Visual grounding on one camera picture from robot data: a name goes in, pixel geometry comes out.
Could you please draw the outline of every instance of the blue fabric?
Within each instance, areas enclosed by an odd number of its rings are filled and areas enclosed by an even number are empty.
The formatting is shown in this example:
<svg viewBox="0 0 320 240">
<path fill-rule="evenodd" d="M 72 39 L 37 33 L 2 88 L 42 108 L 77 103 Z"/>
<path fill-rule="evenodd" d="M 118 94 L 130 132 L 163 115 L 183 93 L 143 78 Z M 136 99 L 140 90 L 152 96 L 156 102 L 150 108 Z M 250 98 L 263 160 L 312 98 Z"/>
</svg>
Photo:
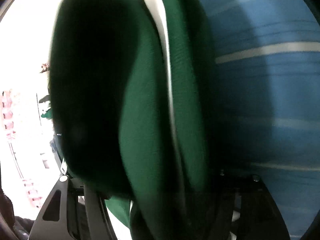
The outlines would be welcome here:
<svg viewBox="0 0 320 240">
<path fill-rule="evenodd" d="M 216 56 L 285 42 L 320 42 L 303 0 L 200 0 Z M 320 209 L 320 52 L 283 52 L 222 64 L 217 72 L 223 158 L 259 174 L 291 238 Z"/>
</svg>

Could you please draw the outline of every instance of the green fabric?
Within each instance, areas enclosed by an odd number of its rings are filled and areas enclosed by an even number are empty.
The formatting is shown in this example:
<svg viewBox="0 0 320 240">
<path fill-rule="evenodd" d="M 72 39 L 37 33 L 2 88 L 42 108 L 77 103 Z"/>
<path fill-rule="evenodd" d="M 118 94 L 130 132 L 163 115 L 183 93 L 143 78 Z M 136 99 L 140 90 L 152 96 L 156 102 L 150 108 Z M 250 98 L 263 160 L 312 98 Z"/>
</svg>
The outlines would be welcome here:
<svg viewBox="0 0 320 240">
<path fill-rule="evenodd" d="M 202 81 L 212 62 L 211 35 L 197 0 L 163 2 L 178 155 L 160 41 L 143 0 L 64 0 L 52 41 L 50 96 L 65 159 L 87 184 L 128 199 L 106 205 L 135 227 L 134 240 L 198 237 L 211 197 L 209 91 Z M 129 200 L 137 214 L 130 222 Z"/>
<path fill-rule="evenodd" d="M 50 60 L 54 126 L 63 134 L 61 147 L 71 170 L 109 195 L 134 198 L 118 140 L 123 104 L 138 82 L 144 93 L 137 96 L 146 99 L 146 108 L 134 104 L 132 111 L 147 112 L 147 100 L 161 106 L 157 95 L 165 95 L 161 58 L 156 30 L 137 0 L 62 2 Z M 92 103 L 104 113 L 97 120 L 88 116 Z M 140 120 L 147 120 L 143 112 Z"/>
<path fill-rule="evenodd" d="M 110 212 L 126 227 L 130 227 L 130 201 L 128 199 L 112 197 L 105 200 L 105 204 Z"/>
<path fill-rule="evenodd" d="M 52 111 L 51 111 L 51 108 L 46 111 L 44 114 L 41 114 L 41 117 L 42 118 L 48 118 L 48 119 L 52 119 Z"/>
</svg>

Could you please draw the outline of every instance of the bolt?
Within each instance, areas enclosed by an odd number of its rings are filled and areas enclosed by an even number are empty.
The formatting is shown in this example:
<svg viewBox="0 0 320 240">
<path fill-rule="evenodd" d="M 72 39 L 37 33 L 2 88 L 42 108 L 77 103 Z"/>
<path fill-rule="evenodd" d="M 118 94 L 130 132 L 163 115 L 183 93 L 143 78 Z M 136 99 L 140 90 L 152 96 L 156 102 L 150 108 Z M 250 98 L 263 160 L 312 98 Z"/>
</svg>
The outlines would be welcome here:
<svg viewBox="0 0 320 240">
<path fill-rule="evenodd" d="M 62 175 L 62 176 L 59 178 L 59 180 L 60 180 L 61 182 L 65 182 L 65 181 L 68 180 L 68 176 L 67 176 L 67 175 Z"/>
<path fill-rule="evenodd" d="M 253 175 L 252 176 L 253 181 L 258 182 L 260 181 L 260 177 L 258 175 Z"/>
</svg>

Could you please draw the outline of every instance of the screw head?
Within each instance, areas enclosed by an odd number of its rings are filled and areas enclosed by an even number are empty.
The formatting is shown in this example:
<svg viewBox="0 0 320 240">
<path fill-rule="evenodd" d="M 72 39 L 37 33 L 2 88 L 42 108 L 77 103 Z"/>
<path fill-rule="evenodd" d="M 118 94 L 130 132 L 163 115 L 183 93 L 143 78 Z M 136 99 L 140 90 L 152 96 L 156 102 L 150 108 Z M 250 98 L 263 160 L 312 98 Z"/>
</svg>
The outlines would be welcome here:
<svg viewBox="0 0 320 240">
<path fill-rule="evenodd" d="M 59 178 L 59 180 L 60 180 L 61 182 L 65 182 L 65 181 L 67 181 L 67 179 L 68 179 L 68 176 L 67 176 L 67 175 L 62 175 L 62 176 Z"/>
<path fill-rule="evenodd" d="M 258 175 L 253 175 L 252 176 L 253 181 L 258 182 L 260 181 L 260 177 Z"/>
</svg>

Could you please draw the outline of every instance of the person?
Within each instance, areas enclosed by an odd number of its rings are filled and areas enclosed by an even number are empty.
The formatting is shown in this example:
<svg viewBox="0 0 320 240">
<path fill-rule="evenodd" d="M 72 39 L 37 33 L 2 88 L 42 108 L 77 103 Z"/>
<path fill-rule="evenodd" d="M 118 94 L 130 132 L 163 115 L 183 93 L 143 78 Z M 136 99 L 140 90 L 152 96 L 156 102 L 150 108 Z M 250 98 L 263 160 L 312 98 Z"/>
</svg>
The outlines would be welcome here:
<svg viewBox="0 0 320 240">
<path fill-rule="evenodd" d="M 14 215 L 13 204 L 0 188 L 0 214 L 19 240 L 28 240 L 34 220 Z"/>
<path fill-rule="evenodd" d="M 49 63 L 42 64 L 40 73 L 47 72 L 47 71 L 49 71 Z"/>
<path fill-rule="evenodd" d="M 13 116 L 12 111 L 8 108 L 4 108 L 2 114 L 3 114 L 3 119 L 11 119 Z"/>
</svg>

